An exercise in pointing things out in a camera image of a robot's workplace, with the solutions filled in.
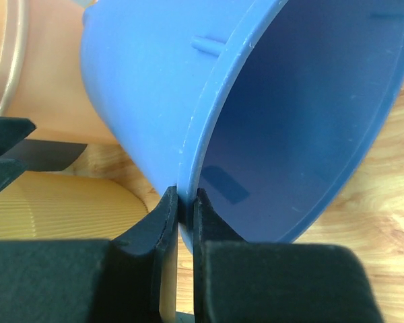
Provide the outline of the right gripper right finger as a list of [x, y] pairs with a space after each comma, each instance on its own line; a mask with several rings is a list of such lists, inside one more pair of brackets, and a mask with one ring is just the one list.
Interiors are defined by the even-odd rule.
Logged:
[[197, 322], [382, 322], [362, 263], [332, 244], [250, 243], [204, 190], [193, 207]]

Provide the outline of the orange plastic bucket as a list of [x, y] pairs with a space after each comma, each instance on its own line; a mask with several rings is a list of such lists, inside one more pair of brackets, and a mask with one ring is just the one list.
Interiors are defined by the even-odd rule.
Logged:
[[0, 1], [0, 116], [28, 118], [31, 139], [116, 144], [79, 70], [76, 1]]

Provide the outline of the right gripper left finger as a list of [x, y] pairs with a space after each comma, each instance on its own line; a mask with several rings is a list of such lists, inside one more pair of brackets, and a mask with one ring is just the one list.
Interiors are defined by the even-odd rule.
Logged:
[[0, 241], [0, 322], [173, 322], [178, 195], [113, 240]]

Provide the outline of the blue plastic bucket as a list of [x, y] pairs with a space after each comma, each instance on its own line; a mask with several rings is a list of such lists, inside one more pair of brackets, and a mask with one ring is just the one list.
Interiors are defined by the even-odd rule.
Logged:
[[404, 82], [404, 1], [99, 1], [83, 15], [90, 102], [185, 245], [206, 190], [249, 242], [291, 242], [327, 208]]

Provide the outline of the yellow slotted plastic basket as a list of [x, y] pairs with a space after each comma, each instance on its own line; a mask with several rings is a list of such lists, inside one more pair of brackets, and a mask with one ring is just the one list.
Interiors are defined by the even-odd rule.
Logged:
[[113, 239], [146, 215], [113, 181], [25, 172], [0, 192], [0, 240]]

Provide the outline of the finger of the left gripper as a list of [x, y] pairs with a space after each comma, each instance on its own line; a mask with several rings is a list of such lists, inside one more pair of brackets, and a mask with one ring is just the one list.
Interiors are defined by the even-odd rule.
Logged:
[[27, 118], [0, 116], [0, 157], [36, 129]]
[[0, 192], [21, 176], [26, 169], [27, 166], [22, 161], [0, 158]]

